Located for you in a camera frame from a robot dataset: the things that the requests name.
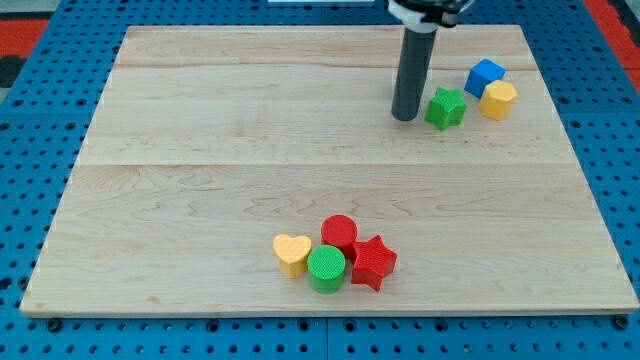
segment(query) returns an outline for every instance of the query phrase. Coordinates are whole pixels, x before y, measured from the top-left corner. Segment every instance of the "plastic block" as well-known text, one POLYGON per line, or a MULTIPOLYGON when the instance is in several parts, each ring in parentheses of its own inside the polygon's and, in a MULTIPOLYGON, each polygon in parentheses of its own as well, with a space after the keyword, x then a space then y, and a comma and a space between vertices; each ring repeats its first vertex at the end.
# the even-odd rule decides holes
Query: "plastic block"
POLYGON ((320 229, 322 243, 333 245, 340 249, 344 256, 355 260, 356 253, 353 250, 353 242, 358 236, 356 223, 346 215, 333 215, 328 217, 320 229))
POLYGON ((340 290, 346 265, 344 254, 335 246, 321 245, 313 249, 307 259, 311 288, 322 294, 340 290))
POLYGON ((502 120, 511 113, 517 97, 518 93, 513 84, 497 80, 487 85, 478 106, 482 115, 494 120, 502 120))
POLYGON ((438 88, 436 96, 429 102, 424 120, 444 131, 449 126, 460 125, 466 109, 467 103, 460 90, 438 88))
POLYGON ((366 242, 354 243, 356 262, 351 273, 352 284, 367 284, 380 291, 382 279, 393 272, 398 255, 387 248, 376 235, 366 242))
POLYGON ((483 59, 471 68, 464 89, 480 99, 484 88, 496 80, 502 80, 506 70, 489 59, 483 59))
POLYGON ((306 236, 291 237, 280 234, 273 239, 273 251, 278 258, 280 271, 290 279, 297 278, 307 271, 311 239, 306 236))

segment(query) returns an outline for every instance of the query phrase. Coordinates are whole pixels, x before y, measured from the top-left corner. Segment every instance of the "red star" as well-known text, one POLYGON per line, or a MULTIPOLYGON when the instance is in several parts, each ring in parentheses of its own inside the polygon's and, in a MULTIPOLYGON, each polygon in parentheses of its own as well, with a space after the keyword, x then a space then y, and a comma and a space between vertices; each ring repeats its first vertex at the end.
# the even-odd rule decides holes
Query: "red star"
POLYGON ((398 254, 389 250, 376 235, 366 242, 354 242, 356 262, 351 273, 352 284, 367 284, 380 291, 382 279, 393 272, 398 254))

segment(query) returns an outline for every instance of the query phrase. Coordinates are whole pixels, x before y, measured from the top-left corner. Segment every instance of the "wood grain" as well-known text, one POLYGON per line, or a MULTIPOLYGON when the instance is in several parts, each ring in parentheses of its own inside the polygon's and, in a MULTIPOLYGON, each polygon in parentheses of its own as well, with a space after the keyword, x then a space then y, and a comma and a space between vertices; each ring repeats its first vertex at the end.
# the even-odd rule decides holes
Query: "wood grain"
MULTIPOLYGON (((441 31, 425 89, 483 57, 520 98, 445 132, 389 115, 402 29, 133 27, 22 301, 34 317, 608 314, 639 303, 516 26, 441 31), (382 292, 316 294, 276 234, 352 216, 382 292)), ((424 116, 426 109, 421 109, 424 116)))

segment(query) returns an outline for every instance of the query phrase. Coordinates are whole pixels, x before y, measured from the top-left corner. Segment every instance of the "yellow hexagon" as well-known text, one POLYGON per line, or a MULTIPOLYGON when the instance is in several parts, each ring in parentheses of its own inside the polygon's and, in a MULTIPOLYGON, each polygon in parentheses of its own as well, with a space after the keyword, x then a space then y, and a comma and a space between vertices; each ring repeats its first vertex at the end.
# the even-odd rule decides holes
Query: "yellow hexagon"
POLYGON ((517 97, 518 93, 513 84, 496 80, 484 89, 478 106, 482 115, 494 120, 502 120, 511 113, 517 97))

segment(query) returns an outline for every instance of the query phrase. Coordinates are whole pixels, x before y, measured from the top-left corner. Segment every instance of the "heart-shaped block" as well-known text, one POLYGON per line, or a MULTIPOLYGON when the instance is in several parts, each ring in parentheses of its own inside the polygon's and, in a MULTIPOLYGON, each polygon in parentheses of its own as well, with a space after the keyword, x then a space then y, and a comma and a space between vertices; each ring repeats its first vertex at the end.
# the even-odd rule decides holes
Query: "heart-shaped block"
POLYGON ((273 239, 273 251, 278 258, 280 271, 290 279, 297 278, 307 271, 311 239, 307 236, 280 234, 273 239))

